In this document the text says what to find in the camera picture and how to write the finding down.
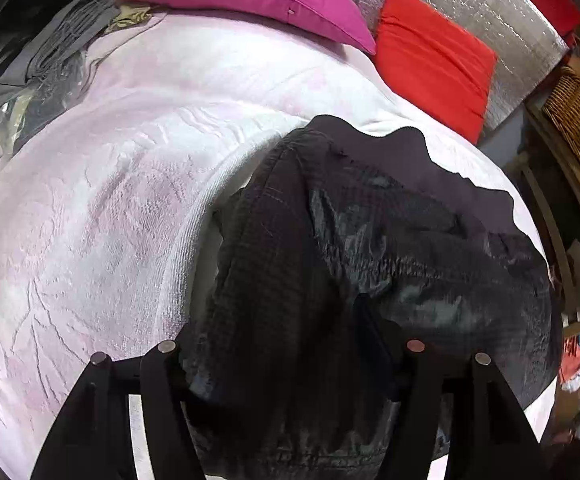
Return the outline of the grey folded clothes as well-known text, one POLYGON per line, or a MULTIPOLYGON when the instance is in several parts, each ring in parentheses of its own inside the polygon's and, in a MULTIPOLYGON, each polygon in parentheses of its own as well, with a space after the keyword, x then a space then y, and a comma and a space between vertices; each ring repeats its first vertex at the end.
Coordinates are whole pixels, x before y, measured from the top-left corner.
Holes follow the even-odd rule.
POLYGON ((162 15, 146 3, 74 0, 36 36, 0 46, 0 145, 16 154, 78 104, 98 65, 162 15))

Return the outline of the silver foil headboard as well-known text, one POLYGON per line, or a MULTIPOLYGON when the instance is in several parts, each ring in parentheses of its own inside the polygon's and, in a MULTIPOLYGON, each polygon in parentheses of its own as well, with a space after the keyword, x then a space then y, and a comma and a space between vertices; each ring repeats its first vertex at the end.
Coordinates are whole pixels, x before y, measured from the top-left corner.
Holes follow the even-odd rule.
MULTIPOLYGON (((384 0, 353 0, 371 32, 384 0)), ((490 133, 528 97, 568 47, 531 0, 421 0, 497 54, 484 131, 490 133)))

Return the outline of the wooden side table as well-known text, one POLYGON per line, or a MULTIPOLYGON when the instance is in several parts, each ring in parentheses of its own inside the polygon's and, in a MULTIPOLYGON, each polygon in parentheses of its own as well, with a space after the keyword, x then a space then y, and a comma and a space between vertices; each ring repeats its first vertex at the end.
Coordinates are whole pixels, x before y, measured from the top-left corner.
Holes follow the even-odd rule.
POLYGON ((580 333, 580 163, 542 112, 559 75, 523 105, 524 141, 511 174, 530 201, 571 336, 580 333))

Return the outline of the wicker basket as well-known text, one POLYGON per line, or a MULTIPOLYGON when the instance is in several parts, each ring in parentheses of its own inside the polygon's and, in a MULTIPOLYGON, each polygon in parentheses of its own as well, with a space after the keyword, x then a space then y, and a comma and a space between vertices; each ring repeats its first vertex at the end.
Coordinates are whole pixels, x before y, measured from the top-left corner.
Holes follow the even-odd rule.
POLYGON ((580 75, 571 67, 560 68, 557 83, 549 93, 542 112, 566 140, 580 163, 580 75))

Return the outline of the black quilted jacket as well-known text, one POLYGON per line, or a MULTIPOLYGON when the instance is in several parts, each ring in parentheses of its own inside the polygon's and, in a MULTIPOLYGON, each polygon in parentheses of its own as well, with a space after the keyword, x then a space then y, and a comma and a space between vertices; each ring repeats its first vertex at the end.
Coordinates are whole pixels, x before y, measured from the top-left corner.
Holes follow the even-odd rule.
POLYGON ((398 405, 369 318, 488 354, 523 413, 555 379, 547 264, 514 202, 432 162, 423 134, 320 115, 231 197, 183 358, 192 438, 225 479, 379 479, 398 405))

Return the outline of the white bed blanket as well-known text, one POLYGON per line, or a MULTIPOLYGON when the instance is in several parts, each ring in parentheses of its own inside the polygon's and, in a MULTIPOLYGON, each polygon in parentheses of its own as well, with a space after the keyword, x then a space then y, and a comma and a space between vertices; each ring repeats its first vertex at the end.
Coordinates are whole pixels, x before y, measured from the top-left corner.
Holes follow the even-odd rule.
POLYGON ((209 278, 213 208, 318 115, 371 136, 419 129, 433 160, 514 186, 488 156, 383 84, 369 58, 257 16, 160 13, 92 44, 79 104, 0 152, 0 468, 32 473, 92 353, 174 337, 209 278))

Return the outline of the red pillow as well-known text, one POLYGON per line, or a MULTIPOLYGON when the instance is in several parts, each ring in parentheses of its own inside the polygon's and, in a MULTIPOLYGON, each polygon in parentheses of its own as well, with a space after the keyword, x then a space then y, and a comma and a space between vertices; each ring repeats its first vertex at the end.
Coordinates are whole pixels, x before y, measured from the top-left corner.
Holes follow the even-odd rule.
POLYGON ((476 144, 497 54, 422 0, 384 0, 375 68, 396 94, 476 144))

